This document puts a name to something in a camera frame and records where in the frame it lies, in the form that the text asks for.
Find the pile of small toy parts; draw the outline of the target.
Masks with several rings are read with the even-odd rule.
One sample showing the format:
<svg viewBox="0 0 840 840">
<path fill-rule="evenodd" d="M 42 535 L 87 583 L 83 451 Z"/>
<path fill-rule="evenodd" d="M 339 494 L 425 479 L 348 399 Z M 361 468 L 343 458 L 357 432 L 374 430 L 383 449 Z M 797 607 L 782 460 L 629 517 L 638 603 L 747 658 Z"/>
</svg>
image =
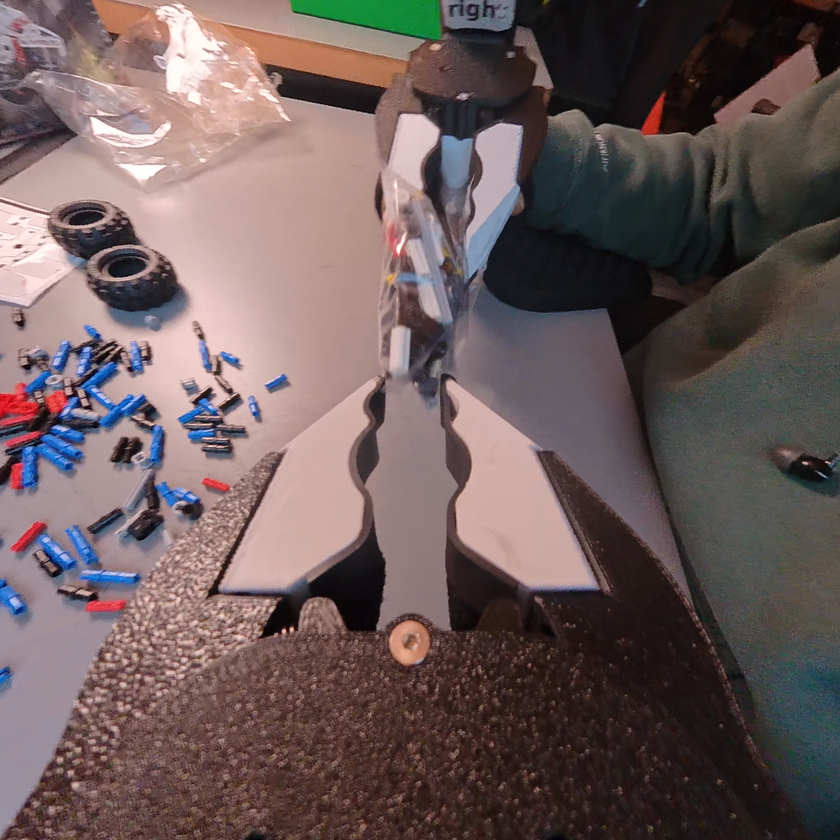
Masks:
<svg viewBox="0 0 840 840">
<path fill-rule="evenodd" d="M 26 377 L 16 363 L 18 347 L 32 343 L 56 350 L 61 340 L 81 340 L 85 323 L 106 340 L 148 340 L 152 362 L 143 373 L 121 370 L 101 390 L 113 403 L 128 394 L 146 395 L 164 429 L 164 456 L 157 479 L 196 493 L 209 511 L 222 494 L 204 487 L 205 477 L 233 485 L 263 455 L 278 451 L 294 436 L 288 424 L 290 396 L 271 395 L 264 387 L 265 381 L 280 373 L 280 367 L 272 361 L 265 364 L 259 345 L 251 339 L 249 331 L 258 325 L 256 315 L 228 316 L 219 310 L 219 303 L 211 304 L 210 311 L 198 312 L 186 304 L 184 311 L 175 313 L 179 303 L 164 308 L 161 327 L 153 330 L 135 313 L 118 312 L 113 319 L 98 305 L 70 313 L 68 304 L 54 309 L 43 301 L 28 316 L 26 330 L 2 328 L 2 392 Z M 227 378 L 243 397 L 255 396 L 261 408 L 261 422 L 246 405 L 232 410 L 231 424 L 245 425 L 247 433 L 234 441 L 231 455 L 205 454 L 177 421 L 189 408 L 180 381 L 190 376 L 199 384 L 209 380 L 201 365 L 193 320 L 203 327 L 210 350 L 228 351 L 241 359 L 243 370 L 226 367 Z M 40 458 L 36 486 L 16 490 L 8 482 L 2 487 L 2 579 L 27 604 L 19 615 L 5 605 L 1 608 L 1 666 L 11 672 L 2 684 L 2 718 L 24 715 L 38 701 L 63 716 L 119 616 L 117 612 L 88 613 L 82 602 L 56 593 L 60 585 L 77 581 L 86 567 L 66 530 L 78 526 L 86 531 L 123 504 L 146 471 L 139 465 L 111 462 L 112 451 L 121 437 L 142 438 L 144 451 L 152 435 L 127 417 L 111 427 L 80 430 L 80 434 L 82 442 L 70 443 L 82 453 L 72 470 Z"/>
</svg>

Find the crumpled empty plastic bag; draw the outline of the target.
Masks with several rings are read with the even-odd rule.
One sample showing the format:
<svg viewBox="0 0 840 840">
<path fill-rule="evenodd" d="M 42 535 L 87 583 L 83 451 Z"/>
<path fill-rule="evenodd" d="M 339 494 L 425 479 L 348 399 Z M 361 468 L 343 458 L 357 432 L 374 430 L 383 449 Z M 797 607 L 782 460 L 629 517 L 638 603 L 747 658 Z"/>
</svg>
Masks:
<svg viewBox="0 0 840 840">
<path fill-rule="evenodd" d="M 23 85 L 143 188 L 185 180 L 290 122 L 255 52 L 178 2 L 77 73 L 35 70 Z"/>
</svg>

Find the white sticker sheet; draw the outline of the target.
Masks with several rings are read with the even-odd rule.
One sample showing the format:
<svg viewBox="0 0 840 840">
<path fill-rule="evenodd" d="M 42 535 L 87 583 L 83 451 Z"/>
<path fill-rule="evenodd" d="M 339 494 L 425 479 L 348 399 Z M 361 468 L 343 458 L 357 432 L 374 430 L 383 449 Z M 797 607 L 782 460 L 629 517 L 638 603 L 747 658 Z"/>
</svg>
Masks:
<svg viewBox="0 0 840 840">
<path fill-rule="evenodd" d="M 79 267 L 52 238 L 48 214 L 1 199 L 1 302 L 30 307 L 48 289 Z"/>
</svg>

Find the grey desk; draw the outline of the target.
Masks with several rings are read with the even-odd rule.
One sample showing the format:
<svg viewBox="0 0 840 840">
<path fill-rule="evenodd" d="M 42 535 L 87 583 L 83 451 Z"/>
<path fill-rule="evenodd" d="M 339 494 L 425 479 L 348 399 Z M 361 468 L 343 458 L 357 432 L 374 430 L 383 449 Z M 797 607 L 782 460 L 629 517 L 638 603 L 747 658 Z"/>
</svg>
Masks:
<svg viewBox="0 0 840 840">
<path fill-rule="evenodd" d="M 185 296 L 160 314 L 112 313 L 73 272 L 29 311 L 2 307 L 2 392 L 27 379 L 21 348 L 54 352 L 83 325 L 105 339 L 147 338 L 153 362 L 119 373 L 114 401 L 146 394 L 166 430 L 162 478 L 204 492 L 233 484 L 379 371 L 382 232 L 373 207 L 379 165 L 370 114 L 285 100 L 290 122 L 186 182 L 145 192 L 73 140 L 2 184 L 2 197 L 48 211 L 80 198 L 118 205 L 143 242 L 168 256 Z M 686 585 L 612 324 L 602 311 L 538 316 L 482 290 L 458 353 L 458 381 L 566 462 Z M 88 436 L 73 472 L 38 463 L 35 491 L 2 489 L 2 577 L 28 604 L 2 609 L 2 829 L 37 783 L 113 614 L 87 614 L 11 545 L 33 522 L 67 547 L 123 504 L 136 469 L 109 463 L 131 423 Z"/>
</svg>

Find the person's right forearm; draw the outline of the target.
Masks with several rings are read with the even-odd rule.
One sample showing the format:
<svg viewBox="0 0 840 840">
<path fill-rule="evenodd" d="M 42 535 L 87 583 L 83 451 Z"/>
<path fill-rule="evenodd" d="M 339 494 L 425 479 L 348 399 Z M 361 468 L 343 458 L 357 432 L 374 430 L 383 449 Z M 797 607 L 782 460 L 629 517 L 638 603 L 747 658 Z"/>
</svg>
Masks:
<svg viewBox="0 0 840 840">
<path fill-rule="evenodd" d="M 683 282 L 775 246 L 837 265 L 838 129 L 838 71 L 775 114 L 696 134 L 562 112 L 549 119 L 526 217 Z"/>
</svg>

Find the black toy tire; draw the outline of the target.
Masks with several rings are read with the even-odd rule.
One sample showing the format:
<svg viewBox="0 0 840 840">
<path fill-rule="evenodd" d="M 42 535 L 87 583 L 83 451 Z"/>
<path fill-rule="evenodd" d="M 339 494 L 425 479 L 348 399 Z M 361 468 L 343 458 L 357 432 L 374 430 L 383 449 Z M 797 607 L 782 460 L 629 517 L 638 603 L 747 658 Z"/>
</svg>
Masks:
<svg viewBox="0 0 840 840">
<path fill-rule="evenodd" d="M 163 306 L 180 288 L 171 261 L 145 245 L 117 245 L 90 257 L 87 284 L 101 301 L 123 312 Z"/>
<path fill-rule="evenodd" d="M 50 212 L 47 227 L 60 247 L 81 259 L 104 249 L 139 243 L 128 215 L 118 206 L 97 199 L 57 206 Z"/>
</svg>

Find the green plastic bin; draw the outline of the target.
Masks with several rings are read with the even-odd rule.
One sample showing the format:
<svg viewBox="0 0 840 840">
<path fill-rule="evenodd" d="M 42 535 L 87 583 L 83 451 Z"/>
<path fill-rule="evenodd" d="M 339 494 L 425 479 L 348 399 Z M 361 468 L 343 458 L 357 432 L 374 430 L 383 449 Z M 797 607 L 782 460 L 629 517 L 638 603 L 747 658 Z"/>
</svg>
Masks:
<svg viewBox="0 0 840 840">
<path fill-rule="evenodd" d="M 296 14 L 421 39 L 441 35 L 438 1 L 290 1 Z"/>
</svg>

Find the light wooden table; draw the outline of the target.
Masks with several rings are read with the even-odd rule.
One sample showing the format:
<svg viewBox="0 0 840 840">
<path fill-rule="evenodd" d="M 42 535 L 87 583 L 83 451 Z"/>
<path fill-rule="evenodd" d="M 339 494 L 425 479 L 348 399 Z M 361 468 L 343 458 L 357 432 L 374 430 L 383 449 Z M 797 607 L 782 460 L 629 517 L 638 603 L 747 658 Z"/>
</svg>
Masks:
<svg viewBox="0 0 840 840">
<path fill-rule="evenodd" d="M 296 14 L 289 1 L 184 1 L 225 26 L 264 65 L 378 88 L 406 69 L 420 38 Z"/>
</svg>

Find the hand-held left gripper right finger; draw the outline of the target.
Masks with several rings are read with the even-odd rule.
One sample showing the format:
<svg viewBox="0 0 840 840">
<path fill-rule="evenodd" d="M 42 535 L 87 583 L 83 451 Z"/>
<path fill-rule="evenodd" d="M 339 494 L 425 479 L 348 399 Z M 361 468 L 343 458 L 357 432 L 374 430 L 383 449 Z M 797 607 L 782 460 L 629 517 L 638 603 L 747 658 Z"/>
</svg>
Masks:
<svg viewBox="0 0 840 840">
<path fill-rule="evenodd" d="M 597 592 L 593 571 L 552 486 L 541 450 L 454 379 L 441 392 L 447 573 L 459 595 Z"/>
</svg>

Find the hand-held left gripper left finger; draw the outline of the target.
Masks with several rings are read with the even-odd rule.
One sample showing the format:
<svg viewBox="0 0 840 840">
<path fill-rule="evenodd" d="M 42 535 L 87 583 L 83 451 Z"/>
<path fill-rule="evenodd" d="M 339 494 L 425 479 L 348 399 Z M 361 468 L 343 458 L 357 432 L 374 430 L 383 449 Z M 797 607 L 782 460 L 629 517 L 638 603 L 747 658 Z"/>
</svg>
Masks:
<svg viewBox="0 0 840 840">
<path fill-rule="evenodd" d="M 383 385 L 370 379 L 283 448 L 219 592 L 382 596 L 385 562 L 365 484 L 379 462 Z"/>
</svg>

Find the clear plastic bag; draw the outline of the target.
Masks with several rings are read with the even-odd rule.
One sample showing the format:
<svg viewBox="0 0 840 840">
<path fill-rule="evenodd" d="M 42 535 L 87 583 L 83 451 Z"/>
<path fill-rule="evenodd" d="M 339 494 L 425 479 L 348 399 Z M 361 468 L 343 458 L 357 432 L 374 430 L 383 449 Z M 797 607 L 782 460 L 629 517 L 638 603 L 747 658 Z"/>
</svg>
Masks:
<svg viewBox="0 0 840 840">
<path fill-rule="evenodd" d="M 444 189 L 438 207 L 419 187 L 385 167 L 380 176 L 383 251 L 378 300 L 381 374 L 411 386 L 431 406 L 466 315 L 469 277 L 465 189 Z"/>
</svg>

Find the black toy set box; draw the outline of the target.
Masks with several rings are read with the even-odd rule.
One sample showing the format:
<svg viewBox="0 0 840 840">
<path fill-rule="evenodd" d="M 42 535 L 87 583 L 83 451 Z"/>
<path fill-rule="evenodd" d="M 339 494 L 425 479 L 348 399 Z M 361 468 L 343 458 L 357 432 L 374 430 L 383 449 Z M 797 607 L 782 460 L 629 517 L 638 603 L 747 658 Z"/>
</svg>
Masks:
<svg viewBox="0 0 840 840">
<path fill-rule="evenodd" d="M 47 71 L 86 76 L 111 43 L 91 1 L 2 1 L 1 143 L 63 130 L 27 78 Z"/>
</svg>

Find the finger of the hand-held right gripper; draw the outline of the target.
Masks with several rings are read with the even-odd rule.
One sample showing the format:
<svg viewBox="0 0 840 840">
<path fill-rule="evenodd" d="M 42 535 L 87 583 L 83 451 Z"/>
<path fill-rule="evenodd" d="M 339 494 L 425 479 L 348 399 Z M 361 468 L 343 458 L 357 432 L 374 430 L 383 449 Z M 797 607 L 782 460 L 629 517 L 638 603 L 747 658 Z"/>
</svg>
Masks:
<svg viewBox="0 0 840 840">
<path fill-rule="evenodd" d="M 520 197 L 523 127 L 493 123 L 472 139 L 454 139 L 454 238 L 470 280 L 490 252 Z"/>
<path fill-rule="evenodd" d="M 420 239 L 435 263 L 449 259 L 449 230 L 440 174 L 439 127 L 422 113 L 400 113 L 381 169 L 383 238 L 394 256 Z"/>
</svg>

